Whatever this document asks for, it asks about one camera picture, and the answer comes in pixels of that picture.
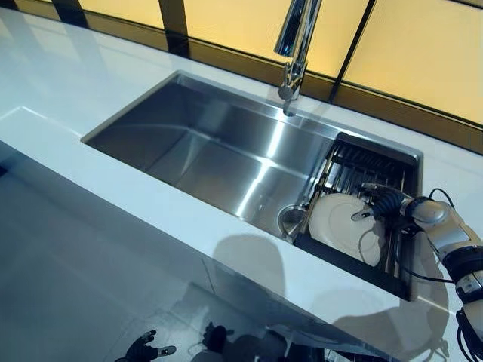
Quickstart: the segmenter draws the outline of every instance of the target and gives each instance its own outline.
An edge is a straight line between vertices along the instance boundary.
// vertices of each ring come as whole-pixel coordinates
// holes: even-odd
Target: faucet handle
[[[285,62],[285,64],[284,64],[284,78],[283,78],[283,82],[281,83],[282,86],[290,84],[291,69],[292,69],[291,63]]]
[[[294,95],[294,90],[291,87],[291,69],[292,65],[289,62],[286,62],[284,64],[283,82],[278,89],[278,96],[283,100],[291,100]]]

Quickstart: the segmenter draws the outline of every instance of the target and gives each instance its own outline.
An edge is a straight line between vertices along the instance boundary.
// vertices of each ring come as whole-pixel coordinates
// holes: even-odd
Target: yellow panel
[[[120,17],[156,28],[163,27],[158,0],[79,0],[79,2],[85,10]]]
[[[337,76],[368,0],[323,0],[308,69]],[[188,34],[279,62],[273,52],[290,0],[185,0]]]
[[[184,0],[189,36],[285,62],[273,52],[290,0]]]
[[[308,70],[337,77],[368,0],[322,0]]]
[[[483,124],[483,12],[442,0],[379,0],[345,80]]]

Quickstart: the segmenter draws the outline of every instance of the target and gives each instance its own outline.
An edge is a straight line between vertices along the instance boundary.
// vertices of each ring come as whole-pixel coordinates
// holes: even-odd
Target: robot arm
[[[433,250],[456,285],[463,307],[457,312],[469,350],[483,358],[483,243],[449,204],[430,198],[412,198],[398,190],[363,183],[376,197],[374,206],[352,215],[399,214],[412,218],[427,235]]]

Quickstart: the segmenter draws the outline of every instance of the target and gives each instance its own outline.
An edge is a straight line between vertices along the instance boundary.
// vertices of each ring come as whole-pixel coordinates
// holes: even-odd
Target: faucet
[[[284,112],[290,101],[299,95],[307,67],[307,53],[322,0],[292,0],[281,28],[274,51],[292,61],[284,66],[283,82],[278,95],[285,101]]]

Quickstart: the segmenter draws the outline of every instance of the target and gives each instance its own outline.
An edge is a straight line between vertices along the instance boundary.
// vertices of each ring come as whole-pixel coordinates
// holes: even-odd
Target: sink drain
[[[299,232],[306,210],[297,205],[283,208],[278,214],[278,227],[282,236],[293,240]]]

